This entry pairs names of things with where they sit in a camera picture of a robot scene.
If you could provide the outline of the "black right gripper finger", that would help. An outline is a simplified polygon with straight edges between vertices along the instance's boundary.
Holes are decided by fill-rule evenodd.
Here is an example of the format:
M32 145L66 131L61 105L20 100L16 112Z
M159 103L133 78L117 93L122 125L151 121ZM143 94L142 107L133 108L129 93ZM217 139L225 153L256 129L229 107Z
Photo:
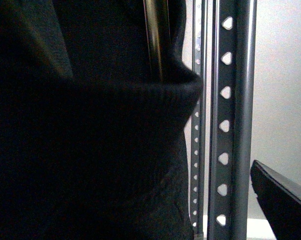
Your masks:
M276 239L301 240L301 186L258 160L252 163L250 177Z

